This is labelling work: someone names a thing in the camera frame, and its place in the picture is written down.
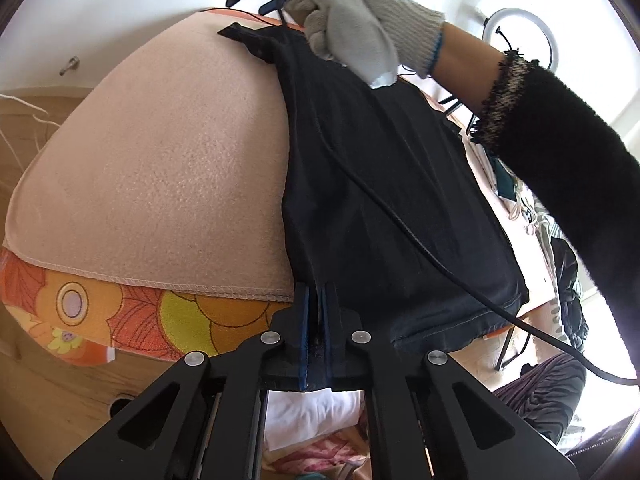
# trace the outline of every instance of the white cloth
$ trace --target white cloth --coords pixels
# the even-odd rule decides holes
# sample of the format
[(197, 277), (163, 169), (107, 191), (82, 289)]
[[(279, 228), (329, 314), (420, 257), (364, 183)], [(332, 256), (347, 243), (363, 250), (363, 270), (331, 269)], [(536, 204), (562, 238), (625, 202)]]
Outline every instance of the white cloth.
[(269, 392), (264, 449), (274, 451), (358, 423), (360, 392)]

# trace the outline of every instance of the orange floral fabric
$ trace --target orange floral fabric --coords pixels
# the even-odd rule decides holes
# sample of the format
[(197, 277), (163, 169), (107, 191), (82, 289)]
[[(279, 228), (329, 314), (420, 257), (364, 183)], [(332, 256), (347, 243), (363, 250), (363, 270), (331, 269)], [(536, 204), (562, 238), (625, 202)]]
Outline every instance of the orange floral fabric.
[(0, 299), (40, 346), (78, 365), (106, 363), (114, 348), (166, 361), (229, 352), (290, 305), (102, 282), (28, 264), (5, 248)]

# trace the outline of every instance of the gloved hand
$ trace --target gloved hand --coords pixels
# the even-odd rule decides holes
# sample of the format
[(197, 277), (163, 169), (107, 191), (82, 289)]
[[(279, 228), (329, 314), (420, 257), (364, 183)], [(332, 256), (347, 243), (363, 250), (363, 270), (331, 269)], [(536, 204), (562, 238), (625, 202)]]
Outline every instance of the gloved hand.
[(396, 48), (363, 0), (287, 0), (284, 8), (304, 23), (316, 56), (338, 60), (371, 88), (396, 82)]
[(413, 0), (363, 1), (391, 38), (399, 62), (427, 77), (439, 48), (444, 15)]

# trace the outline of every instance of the black garment hanging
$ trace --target black garment hanging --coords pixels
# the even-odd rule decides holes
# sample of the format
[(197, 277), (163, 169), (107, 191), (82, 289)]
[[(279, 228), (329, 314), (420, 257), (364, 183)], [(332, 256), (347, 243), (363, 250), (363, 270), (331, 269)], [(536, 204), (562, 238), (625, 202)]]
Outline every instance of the black garment hanging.
[(562, 238), (551, 238), (554, 252), (554, 265), (558, 279), (558, 300), (562, 309), (562, 325), (571, 345), (580, 352), (589, 333), (589, 326), (582, 313), (580, 297), (574, 290), (578, 279), (578, 261), (569, 244)]
[(220, 31), (276, 66), (289, 116), (282, 200), (297, 281), (334, 282), (340, 304), (397, 348), (453, 351), (505, 324), (431, 266), (330, 158), (320, 131), (437, 258), (512, 314), (528, 300), (510, 242), (479, 190), (459, 129), (409, 83), (371, 90), (283, 27)]

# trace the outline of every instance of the lace cuff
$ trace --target lace cuff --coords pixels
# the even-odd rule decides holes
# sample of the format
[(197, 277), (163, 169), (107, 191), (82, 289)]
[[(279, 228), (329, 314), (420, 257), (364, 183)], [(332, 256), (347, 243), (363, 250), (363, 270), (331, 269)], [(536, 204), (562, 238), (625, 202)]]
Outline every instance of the lace cuff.
[(492, 152), (499, 152), (500, 136), (508, 117), (524, 93), (525, 79), (535, 62), (520, 57), (516, 50), (506, 52), (500, 62), (500, 75), (494, 83), (489, 97), (482, 102), (482, 120), (473, 130), (475, 142), (481, 143)]

